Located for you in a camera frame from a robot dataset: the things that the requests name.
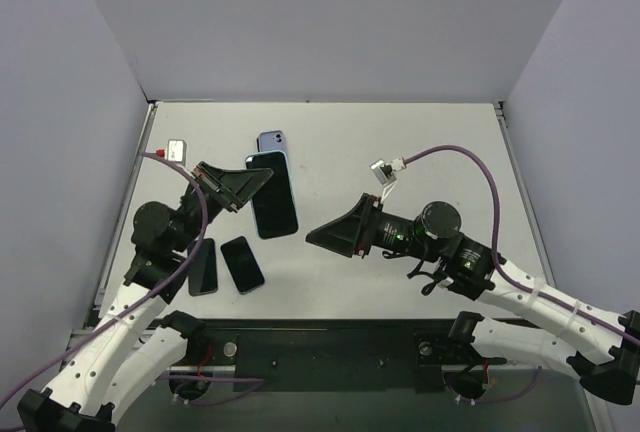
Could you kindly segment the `lilac phone case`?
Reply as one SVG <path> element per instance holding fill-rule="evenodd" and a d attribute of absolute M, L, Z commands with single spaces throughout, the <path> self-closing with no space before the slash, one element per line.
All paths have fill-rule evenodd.
<path fill-rule="evenodd" d="M 279 151 L 287 154 L 287 141 L 282 130 L 261 132 L 256 139 L 259 153 Z"/>

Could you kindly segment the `black phone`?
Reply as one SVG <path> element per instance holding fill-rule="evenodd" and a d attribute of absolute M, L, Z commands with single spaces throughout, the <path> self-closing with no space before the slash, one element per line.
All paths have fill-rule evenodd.
<path fill-rule="evenodd" d="M 215 293 L 218 290 L 218 275 L 215 241 L 207 238 L 202 242 L 188 272 L 188 291 L 192 297 Z"/>

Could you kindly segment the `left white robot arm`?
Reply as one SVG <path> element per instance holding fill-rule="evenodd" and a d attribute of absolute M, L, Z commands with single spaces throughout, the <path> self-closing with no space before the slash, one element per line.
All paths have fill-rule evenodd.
<path fill-rule="evenodd" d="M 41 390 L 24 393 L 17 410 L 26 431 L 113 431 L 127 409 L 161 374 L 192 364 L 206 349 L 205 324 L 184 312 L 161 319 L 139 339 L 182 288 L 203 253 L 207 227 L 222 212 L 238 212 L 269 181 L 269 168 L 223 170 L 200 162 L 177 208 L 152 201 L 139 207 L 135 254 L 108 312 L 92 334 L 61 357 L 64 368 Z"/>

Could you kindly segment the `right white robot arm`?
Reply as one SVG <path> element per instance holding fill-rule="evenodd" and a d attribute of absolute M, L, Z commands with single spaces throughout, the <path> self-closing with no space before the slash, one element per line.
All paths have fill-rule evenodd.
<path fill-rule="evenodd" d="M 379 248 L 387 259 L 433 263 L 423 295 L 440 287 L 528 323 L 521 327 L 462 312 L 446 338 L 453 358 L 479 355 L 541 366 L 577 379 L 602 400 L 631 404 L 639 375 L 638 312 L 620 314 L 576 299 L 468 237 L 461 225 L 460 214 L 446 202 L 431 202 L 409 220 L 384 212 L 379 198 L 364 194 L 345 215 L 309 232 L 306 241 L 347 258 L 364 258 Z"/>

